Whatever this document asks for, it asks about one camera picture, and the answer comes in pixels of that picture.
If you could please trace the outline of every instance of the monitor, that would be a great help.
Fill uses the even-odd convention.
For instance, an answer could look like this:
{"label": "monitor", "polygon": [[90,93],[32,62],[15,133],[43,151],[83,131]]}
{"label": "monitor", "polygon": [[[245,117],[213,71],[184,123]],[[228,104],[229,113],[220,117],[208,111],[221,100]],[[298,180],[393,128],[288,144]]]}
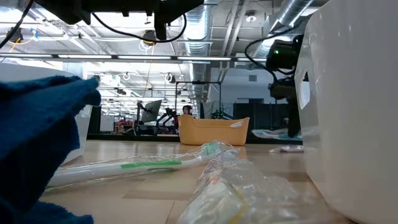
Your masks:
{"label": "monitor", "polygon": [[153,101],[150,103],[147,103],[145,105],[145,109],[151,111],[151,112],[142,112],[141,120],[142,122],[151,122],[151,121],[156,121],[157,120],[157,115],[159,114],[160,106],[162,104],[162,100],[157,100]]}

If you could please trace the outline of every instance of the black cable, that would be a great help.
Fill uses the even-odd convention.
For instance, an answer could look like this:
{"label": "black cable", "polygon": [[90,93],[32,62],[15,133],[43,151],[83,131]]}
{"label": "black cable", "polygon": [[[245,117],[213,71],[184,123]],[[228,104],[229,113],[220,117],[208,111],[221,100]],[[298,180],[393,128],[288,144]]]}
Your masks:
{"label": "black cable", "polygon": [[153,42],[153,43],[160,43],[160,44],[161,43],[169,43],[169,42],[173,42],[173,41],[177,40],[178,38],[180,38],[182,36],[182,34],[184,33],[185,29],[187,28],[187,17],[185,16],[185,14],[182,14],[182,17],[184,18],[184,26],[182,27],[182,30],[181,30],[179,35],[177,35],[176,37],[171,38],[169,40],[151,40],[151,39],[140,37],[140,36],[135,35],[135,34],[129,34],[129,33],[126,33],[126,32],[120,31],[120,30],[113,29],[112,27],[106,25],[94,12],[93,12],[93,16],[94,16],[94,18],[96,20],[98,20],[98,22],[102,26],[104,26],[105,28],[109,29],[112,32],[115,32],[115,33],[121,34],[121,35],[127,35],[127,36],[130,36],[130,37],[135,37],[135,38],[137,38],[139,40],[143,40],[143,41],[146,41],[146,42]]}
{"label": "black cable", "polygon": [[289,72],[284,72],[281,69],[277,68],[276,69],[278,72],[284,74],[284,75],[293,75],[295,73],[295,70],[289,71]]}
{"label": "black cable", "polygon": [[255,65],[257,65],[258,67],[261,67],[261,68],[265,69],[267,72],[269,72],[269,73],[272,75],[272,77],[274,78],[274,82],[277,83],[277,82],[278,82],[278,79],[276,78],[275,73],[274,73],[273,71],[269,70],[265,65],[263,65],[263,64],[261,64],[261,63],[255,61],[252,57],[250,57],[250,55],[248,54],[248,50],[249,50],[249,48],[250,48],[253,44],[256,44],[256,43],[258,43],[258,42],[263,42],[264,40],[273,39],[273,38],[275,38],[275,37],[278,37],[278,36],[282,36],[282,35],[287,34],[288,32],[290,32],[290,31],[292,31],[292,30],[298,28],[298,27],[301,25],[301,23],[302,23],[303,21],[304,21],[304,20],[301,20],[296,26],[293,26],[293,27],[291,27],[291,28],[289,28],[289,29],[287,29],[287,30],[285,30],[285,31],[283,31],[283,32],[280,32],[280,33],[278,33],[278,34],[274,34],[274,35],[272,35],[272,36],[264,37],[264,38],[261,38],[261,39],[258,39],[258,40],[255,40],[255,41],[250,42],[250,43],[246,46],[246,48],[244,49],[244,55],[245,55],[253,64],[255,64]]}
{"label": "black cable", "polygon": [[30,0],[29,1],[28,5],[25,8],[24,13],[22,13],[21,19],[17,22],[17,24],[14,26],[14,28],[12,28],[12,30],[8,33],[6,38],[4,38],[4,40],[2,40],[2,42],[0,43],[0,49],[3,48],[5,46],[5,44],[11,39],[11,37],[17,32],[17,30],[21,26],[22,22],[25,19],[25,16],[27,15],[29,10],[31,9],[31,7],[32,7],[34,2],[35,2],[34,0]]}

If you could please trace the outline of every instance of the green strip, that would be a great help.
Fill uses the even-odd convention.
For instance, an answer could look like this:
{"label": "green strip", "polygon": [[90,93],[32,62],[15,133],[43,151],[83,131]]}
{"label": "green strip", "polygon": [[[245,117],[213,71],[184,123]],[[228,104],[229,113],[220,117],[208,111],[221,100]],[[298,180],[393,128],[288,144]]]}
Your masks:
{"label": "green strip", "polygon": [[181,161],[157,161],[157,162],[133,162],[130,164],[120,165],[122,169],[130,169],[136,167],[145,167],[145,166],[172,166],[172,165],[181,165]]}

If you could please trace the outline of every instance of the black metal frame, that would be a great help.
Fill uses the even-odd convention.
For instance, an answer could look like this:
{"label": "black metal frame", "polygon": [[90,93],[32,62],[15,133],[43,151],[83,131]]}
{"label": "black metal frame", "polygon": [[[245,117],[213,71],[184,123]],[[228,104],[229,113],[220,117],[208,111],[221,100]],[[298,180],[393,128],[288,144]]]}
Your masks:
{"label": "black metal frame", "polygon": [[190,83],[192,85],[206,85],[206,84],[218,84],[220,87],[219,89],[219,110],[221,111],[221,82],[203,82],[203,81],[193,81],[193,82],[175,82],[175,102],[174,102],[174,108],[177,111],[177,93],[178,93],[178,84],[180,83]]}

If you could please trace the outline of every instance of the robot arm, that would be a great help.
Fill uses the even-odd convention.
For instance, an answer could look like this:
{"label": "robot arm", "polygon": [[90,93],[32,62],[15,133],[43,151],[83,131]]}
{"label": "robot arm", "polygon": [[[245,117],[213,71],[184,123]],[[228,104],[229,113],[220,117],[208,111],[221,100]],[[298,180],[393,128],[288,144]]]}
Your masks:
{"label": "robot arm", "polygon": [[160,122],[163,118],[165,118],[165,117],[167,117],[167,113],[164,113],[164,114],[156,121],[156,127],[157,127],[157,128],[159,127],[159,122]]}
{"label": "robot arm", "polygon": [[83,20],[91,24],[92,12],[121,12],[124,17],[129,12],[146,12],[155,15],[155,31],[159,40],[165,40],[166,24],[170,24],[182,14],[203,4],[204,0],[35,0],[46,10],[55,14],[67,24]]}
{"label": "robot arm", "polygon": [[163,122],[163,126],[166,126],[165,124],[168,122],[168,121],[170,121],[170,119],[172,119],[173,117],[172,116],[169,116],[169,118],[167,118],[164,122]]}

